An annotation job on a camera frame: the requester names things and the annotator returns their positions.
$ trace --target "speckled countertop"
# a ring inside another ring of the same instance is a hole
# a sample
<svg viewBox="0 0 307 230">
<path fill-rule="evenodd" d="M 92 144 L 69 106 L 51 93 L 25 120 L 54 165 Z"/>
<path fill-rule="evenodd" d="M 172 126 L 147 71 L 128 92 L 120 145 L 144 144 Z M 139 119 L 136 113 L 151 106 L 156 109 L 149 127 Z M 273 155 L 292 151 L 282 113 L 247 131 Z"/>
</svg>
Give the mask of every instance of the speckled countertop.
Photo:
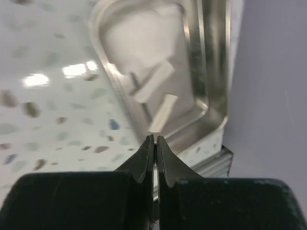
<svg viewBox="0 0 307 230">
<path fill-rule="evenodd" d="M 113 170 L 139 146 L 90 42 L 97 1 L 1 1 L 0 203 L 23 174 Z M 232 0 L 231 66 L 242 7 Z M 199 163 L 222 136 L 180 158 Z"/>
</svg>

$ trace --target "white strip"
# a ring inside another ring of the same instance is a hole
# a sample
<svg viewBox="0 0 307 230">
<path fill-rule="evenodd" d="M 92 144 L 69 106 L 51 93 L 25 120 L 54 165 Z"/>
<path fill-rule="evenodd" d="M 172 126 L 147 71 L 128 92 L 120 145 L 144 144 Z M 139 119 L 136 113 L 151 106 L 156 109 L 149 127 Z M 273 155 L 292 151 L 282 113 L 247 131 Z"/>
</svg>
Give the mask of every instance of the white strip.
<svg viewBox="0 0 307 230">
<path fill-rule="evenodd" d="M 153 92 L 175 71 L 168 60 L 163 61 L 153 73 L 150 79 L 133 95 L 138 103 L 146 103 Z"/>
<path fill-rule="evenodd" d="M 171 94 L 164 95 L 164 99 L 162 103 L 160 104 L 160 107 L 157 113 L 154 115 L 151 125 L 148 128 L 149 132 L 160 133 L 162 131 L 169 116 L 171 115 L 171 112 L 173 110 L 173 107 L 177 99 L 178 97 L 175 95 L 171 95 Z"/>
</svg>

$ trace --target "paper piece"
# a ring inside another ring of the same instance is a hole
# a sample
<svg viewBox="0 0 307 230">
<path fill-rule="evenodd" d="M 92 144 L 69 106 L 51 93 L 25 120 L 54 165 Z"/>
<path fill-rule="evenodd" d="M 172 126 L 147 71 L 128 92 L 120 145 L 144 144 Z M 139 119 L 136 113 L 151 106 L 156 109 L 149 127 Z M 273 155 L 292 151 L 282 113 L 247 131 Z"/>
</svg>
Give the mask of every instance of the paper piece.
<svg viewBox="0 0 307 230">
<path fill-rule="evenodd" d="M 163 61 L 152 74 L 149 80 L 134 93 L 133 98 L 138 103 L 146 103 L 153 92 L 166 80 L 168 79 L 173 72 L 175 71 L 169 61 Z"/>
<path fill-rule="evenodd" d="M 162 103 L 154 115 L 153 121 L 150 124 L 148 131 L 152 133 L 160 133 L 165 126 L 169 116 L 172 113 L 173 107 L 178 97 L 171 94 L 165 94 Z"/>
</svg>

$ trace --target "stainless steel tray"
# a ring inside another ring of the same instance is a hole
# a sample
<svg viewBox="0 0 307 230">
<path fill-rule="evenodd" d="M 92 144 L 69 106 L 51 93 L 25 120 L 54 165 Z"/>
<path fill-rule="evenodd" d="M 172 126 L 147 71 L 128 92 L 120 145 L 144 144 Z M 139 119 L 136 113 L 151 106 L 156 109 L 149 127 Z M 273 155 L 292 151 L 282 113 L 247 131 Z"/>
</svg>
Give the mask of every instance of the stainless steel tray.
<svg viewBox="0 0 307 230">
<path fill-rule="evenodd" d="M 131 90 L 142 82 L 133 73 L 122 73 L 118 56 L 106 42 L 106 32 L 131 12 L 154 10 L 162 3 L 181 8 L 182 29 L 176 52 L 168 60 L 175 72 L 141 104 L 132 97 Z M 229 0 L 101 0 L 91 15 L 90 36 L 140 143 L 149 134 L 148 127 L 165 93 L 178 96 L 159 133 L 173 152 L 192 148 L 224 127 L 228 115 Z"/>
</svg>

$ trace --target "metal tray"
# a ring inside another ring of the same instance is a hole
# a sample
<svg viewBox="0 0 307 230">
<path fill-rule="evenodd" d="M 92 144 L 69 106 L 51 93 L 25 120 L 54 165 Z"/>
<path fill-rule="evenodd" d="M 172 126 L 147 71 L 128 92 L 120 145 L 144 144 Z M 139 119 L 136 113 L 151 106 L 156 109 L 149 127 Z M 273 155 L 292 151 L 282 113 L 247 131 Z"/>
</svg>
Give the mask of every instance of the metal tray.
<svg viewBox="0 0 307 230">
<path fill-rule="evenodd" d="M 162 2 L 180 7 L 182 29 L 176 37 L 176 52 L 169 59 L 175 72 L 141 104 L 130 92 L 142 83 L 138 76 L 121 72 L 106 33 L 130 13 L 155 10 Z M 224 127 L 228 116 L 229 0 L 101 0 L 90 18 L 90 36 L 140 143 L 149 134 L 148 127 L 165 93 L 178 96 L 159 133 L 174 153 L 192 148 Z"/>
</svg>

